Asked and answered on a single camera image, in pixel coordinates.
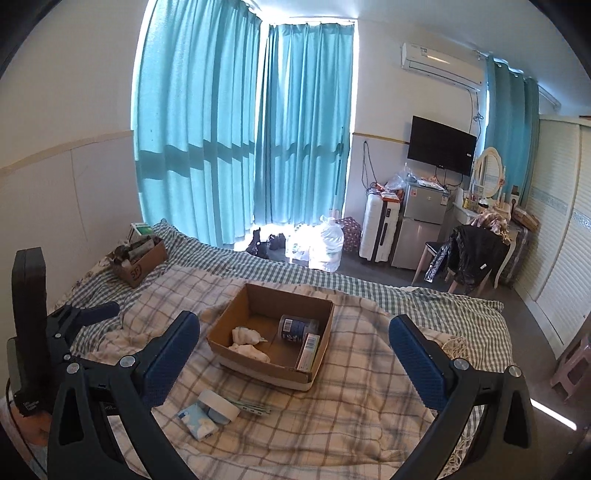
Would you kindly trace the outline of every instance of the wall trim stripe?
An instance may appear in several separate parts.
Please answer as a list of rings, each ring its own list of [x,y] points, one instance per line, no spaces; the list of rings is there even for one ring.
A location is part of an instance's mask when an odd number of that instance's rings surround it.
[[[102,134],[98,135],[97,137],[82,138],[80,140],[62,143],[60,145],[56,145],[55,147],[46,148],[45,150],[41,150],[40,152],[34,153],[33,155],[29,155],[28,157],[25,157],[22,160],[17,160],[16,162],[11,163],[10,165],[1,167],[0,177],[10,175],[11,173],[19,170],[20,168],[26,167],[28,165],[33,165],[34,163],[37,163],[41,160],[53,157],[54,155],[59,155],[60,153],[64,153],[74,148],[84,147],[85,145],[89,145],[92,143],[100,143],[105,142],[107,140],[114,140],[116,138],[130,137],[131,135],[133,135],[132,130],[125,130],[122,132]]]

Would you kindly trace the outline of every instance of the metal screw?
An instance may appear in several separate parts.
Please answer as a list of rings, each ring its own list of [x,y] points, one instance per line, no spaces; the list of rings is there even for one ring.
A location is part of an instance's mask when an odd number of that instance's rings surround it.
[[[73,363],[68,365],[68,368],[66,368],[66,372],[68,372],[69,374],[75,374],[79,369],[80,365],[78,365],[77,363]]]
[[[124,368],[129,368],[135,363],[135,357],[132,355],[125,355],[121,360],[119,360],[119,365]]]
[[[522,375],[521,368],[516,365],[511,365],[509,367],[509,374],[515,378],[519,378]]]
[[[470,368],[470,363],[468,363],[468,360],[464,360],[463,358],[456,358],[453,361],[453,366],[458,370],[468,370]]]

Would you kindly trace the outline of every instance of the wall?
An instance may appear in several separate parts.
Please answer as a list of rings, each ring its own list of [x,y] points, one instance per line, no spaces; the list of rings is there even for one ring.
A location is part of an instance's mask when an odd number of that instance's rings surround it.
[[[0,382],[16,251],[43,248],[51,307],[141,220],[129,126],[147,2],[63,0],[0,79]]]
[[[358,26],[359,80],[355,132],[408,141],[413,115],[468,132],[472,116],[476,113],[476,95],[473,95],[472,105],[466,89],[403,70],[401,47],[406,41],[417,43],[484,68],[473,51],[411,24],[359,21]],[[480,109],[483,111],[483,95],[480,97]],[[478,134],[475,122],[471,131]],[[363,137],[353,136],[344,211],[345,216],[351,215],[359,223],[362,223],[365,211],[365,188],[361,183],[364,140]],[[431,165],[407,160],[406,145],[373,139],[368,139],[368,144],[378,182],[386,182],[404,167],[405,162],[420,175],[431,176],[435,171]],[[443,170],[439,170],[441,181],[443,174]],[[457,184],[460,178],[458,174],[448,173],[447,182]]]
[[[129,130],[148,0],[63,0],[0,79],[0,167],[46,148]]]
[[[131,132],[52,148],[0,169],[0,382],[14,335],[11,271],[17,250],[41,247],[53,306],[141,221]]]

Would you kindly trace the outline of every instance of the television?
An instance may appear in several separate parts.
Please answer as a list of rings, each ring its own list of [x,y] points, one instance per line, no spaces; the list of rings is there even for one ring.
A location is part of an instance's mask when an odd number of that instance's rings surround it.
[[[407,157],[470,176],[476,137],[419,116],[413,117]]]

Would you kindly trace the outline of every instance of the white suitcase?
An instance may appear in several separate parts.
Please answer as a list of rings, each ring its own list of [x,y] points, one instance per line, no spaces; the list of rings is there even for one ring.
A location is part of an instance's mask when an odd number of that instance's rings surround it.
[[[369,194],[361,230],[359,256],[372,262],[386,262],[392,250],[400,202]]]

